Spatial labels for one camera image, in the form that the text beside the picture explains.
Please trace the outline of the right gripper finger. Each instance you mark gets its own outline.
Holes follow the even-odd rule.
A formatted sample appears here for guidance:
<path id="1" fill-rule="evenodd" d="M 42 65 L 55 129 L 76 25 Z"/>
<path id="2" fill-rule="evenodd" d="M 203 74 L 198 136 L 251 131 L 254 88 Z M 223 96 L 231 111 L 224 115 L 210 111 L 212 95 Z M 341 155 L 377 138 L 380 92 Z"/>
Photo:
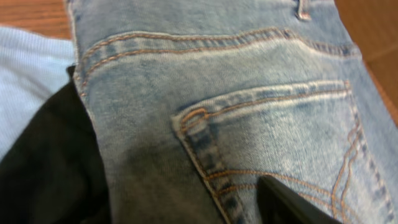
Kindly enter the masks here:
<path id="1" fill-rule="evenodd" d="M 257 181 L 257 204 L 265 224 L 340 224 L 269 175 Z"/>

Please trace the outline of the black printed jersey shirt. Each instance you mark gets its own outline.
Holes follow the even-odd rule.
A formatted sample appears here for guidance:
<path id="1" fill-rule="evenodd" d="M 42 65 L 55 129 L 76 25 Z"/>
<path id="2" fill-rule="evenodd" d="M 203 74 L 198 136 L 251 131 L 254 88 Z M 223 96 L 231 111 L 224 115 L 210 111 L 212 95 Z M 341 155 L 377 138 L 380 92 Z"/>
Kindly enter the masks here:
<path id="1" fill-rule="evenodd" d="M 1 223 L 110 223 L 96 134 L 69 81 L 1 161 Z"/>

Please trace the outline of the light blue denim jeans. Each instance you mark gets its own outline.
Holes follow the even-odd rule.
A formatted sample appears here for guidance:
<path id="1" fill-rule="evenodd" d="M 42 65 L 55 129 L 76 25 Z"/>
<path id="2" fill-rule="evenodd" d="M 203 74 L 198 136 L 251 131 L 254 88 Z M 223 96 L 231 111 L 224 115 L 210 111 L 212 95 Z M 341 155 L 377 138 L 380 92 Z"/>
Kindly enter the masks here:
<path id="1" fill-rule="evenodd" d="M 266 175 L 397 222 L 397 127 L 333 1 L 65 5 L 113 223 L 261 223 Z"/>

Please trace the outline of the light blue t-shirt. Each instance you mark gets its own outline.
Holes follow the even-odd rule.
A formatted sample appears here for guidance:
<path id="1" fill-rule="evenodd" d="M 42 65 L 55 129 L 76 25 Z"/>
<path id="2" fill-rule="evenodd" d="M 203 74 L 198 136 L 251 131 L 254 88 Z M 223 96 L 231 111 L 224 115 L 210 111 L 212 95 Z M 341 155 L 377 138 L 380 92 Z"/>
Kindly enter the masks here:
<path id="1" fill-rule="evenodd" d="M 1 27 L 1 157 L 38 109 L 69 81 L 70 40 Z"/>

